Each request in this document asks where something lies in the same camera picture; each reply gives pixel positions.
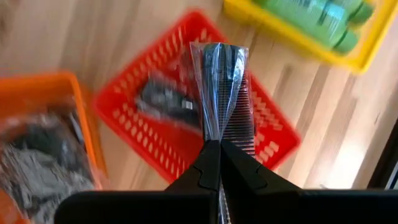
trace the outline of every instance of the orange plastic basket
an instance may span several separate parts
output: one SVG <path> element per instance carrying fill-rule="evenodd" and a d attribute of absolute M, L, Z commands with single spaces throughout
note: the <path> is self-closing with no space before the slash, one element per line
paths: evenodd
<path fill-rule="evenodd" d="M 190 12 L 134 59 L 95 99 L 95 111 L 104 122 L 169 182 L 195 160 L 203 145 L 202 136 L 138 112 L 133 99 L 145 85 L 149 70 L 163 70 L 192 41 L 227 42 L 201 12 Z M 248 74 L 257 130 L 256 157 L 273 168 L 297 146 L 299 138 L 259 82 Z M 178 73 L 165 75 L 178 80 Z"/>
<path fill-rule="evenodd" d="M 74 97 L 90 162 L 106 175 L 100 142 L 90 105 L 90 92 L 81 88 L 69 72 L 24 75 L 0 79 L 0 123 L 7 117 L 35 113 L 47 105 L 59 104 Z M 23 220 L 12 200 L 0 190 L 0 224 L 28 223 Z"/>

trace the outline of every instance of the plastic wrap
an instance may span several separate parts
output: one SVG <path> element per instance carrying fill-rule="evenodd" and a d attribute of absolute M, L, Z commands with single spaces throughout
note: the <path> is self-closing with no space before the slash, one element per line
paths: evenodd
<path fill-rule="evenodd" d="M 185 123 L 200 129 L 199 105 L 186 92 L 177 88 L 175 80 L 156 71 L 150 73 L 135 102 L 139 110 L 157 119 L 177 121 L 177 124 Z"/>
<path fill-rule="evenodd" d="M 69 195 L 95 189 L 85 150 L 55 114 L 10 118 L 1 133 L 0 187 L 35 223 L 53 223 Z"/>
<path fill-rule="evenodd" d="M 221 140 L 236 105 L 248 49 L 194 42 L 190 48 L 203 107 L 205 140 Z"/>

